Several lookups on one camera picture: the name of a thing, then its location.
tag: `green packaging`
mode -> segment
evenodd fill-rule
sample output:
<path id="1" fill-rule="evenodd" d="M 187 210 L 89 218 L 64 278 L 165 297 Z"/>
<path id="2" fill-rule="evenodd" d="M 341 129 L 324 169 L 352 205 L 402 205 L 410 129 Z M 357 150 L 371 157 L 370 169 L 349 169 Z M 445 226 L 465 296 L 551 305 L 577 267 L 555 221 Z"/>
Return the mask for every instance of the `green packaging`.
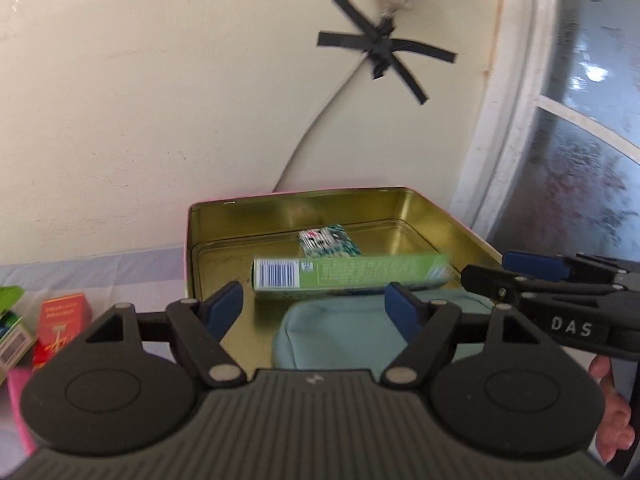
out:
<path id="1" fill-rule="evenodd" d="M 24 325 L 22 318 L 10 310 L 0 319 L 0 384 L 7 372 L 27 353 L 35 338 Z"/>
<path id="2" fill-rule="evenodd" d="M 24 289 L 20 286 L 0 286 L 0 316 L 20 300 Z"/>
<path id="3" fill-rule="evenodd" d="M 323 294 L 381 292 L 391 282 L 416 290 L 449 281 L 446 256 L 438 253 L 351 258 L 256 258 L 257 297 L 306 298 Z"/>

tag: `red box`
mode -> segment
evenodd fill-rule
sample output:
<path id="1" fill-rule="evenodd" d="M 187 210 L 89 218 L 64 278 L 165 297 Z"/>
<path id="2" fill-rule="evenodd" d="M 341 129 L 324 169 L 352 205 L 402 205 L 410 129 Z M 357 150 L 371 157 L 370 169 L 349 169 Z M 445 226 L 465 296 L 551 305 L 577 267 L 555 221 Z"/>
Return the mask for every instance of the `red box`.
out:
<path id="1" fill-rule="evenodd" d="M 84 294 L 73 294 L 42 302 L 36 343 L 33 346 L 33 369 L 45 365 L 91 323 L 91 308 Z"/>

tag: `barcode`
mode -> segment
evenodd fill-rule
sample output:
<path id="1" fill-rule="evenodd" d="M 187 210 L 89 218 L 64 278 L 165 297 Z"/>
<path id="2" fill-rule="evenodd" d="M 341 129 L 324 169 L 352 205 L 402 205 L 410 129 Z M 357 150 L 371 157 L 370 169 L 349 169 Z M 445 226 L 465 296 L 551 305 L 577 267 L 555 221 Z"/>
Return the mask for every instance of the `barcode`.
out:
<path id="1" fill-rule="evenodd" d="M 17 326 L 13 332 L 14 337 L 9 340 L 0 351 L 0 367 L 11 368 L 17 361 L 25 347 L 29 345 L 29 338 L 24 335 L 21 328 Z"/>
<path id="2" fill-rule="evenodd" d="M 262 260 L 258 262 L 258 286 L 300 288 L 297 260 Z"/>

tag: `circular mount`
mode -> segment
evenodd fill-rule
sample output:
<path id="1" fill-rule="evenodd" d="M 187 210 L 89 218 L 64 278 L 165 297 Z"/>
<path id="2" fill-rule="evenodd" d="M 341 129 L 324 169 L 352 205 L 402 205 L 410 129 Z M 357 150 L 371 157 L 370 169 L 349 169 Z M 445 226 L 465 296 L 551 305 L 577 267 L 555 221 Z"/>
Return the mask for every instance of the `circular mount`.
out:
<path id="1" fill-rule="evenodd" d="M 33 375 L 20 410 L 37 442 L 68 454 L 107 456 L 173 433 L 195 398 L 182 368 L 139 344 L 75 340 Z"/>
<path id="2" fill-rule="evenodd" d="M 492 324 L 512 315 L 494 310 Z M 537 343 L 505 342 L 513 332 L 502 328 L 490 327 L 481 354 L 434 378 L 436 416 L 458 439 L 498 456 L 542 460 L 586 449 L 604 408 L 598 385 L 544 334 L 532 333 Z"/>

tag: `human hand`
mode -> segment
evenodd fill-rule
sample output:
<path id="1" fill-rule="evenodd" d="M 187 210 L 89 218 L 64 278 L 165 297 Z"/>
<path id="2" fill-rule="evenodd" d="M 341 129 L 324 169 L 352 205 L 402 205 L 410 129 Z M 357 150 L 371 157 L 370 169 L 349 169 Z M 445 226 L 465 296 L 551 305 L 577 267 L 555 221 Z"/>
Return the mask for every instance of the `human hand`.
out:
<path id="1" fill-rule="evenodd" d="M 604 415 L 596 431 L 596 449 L 604 463 L 610 462 L 619 449 L 629 449 L 636 437 L 629 425 L 631 407 L 613 386 L 611 360 L 596 356 L 589 366 L 589 375 L 600 380 L 604 395 Z"/>

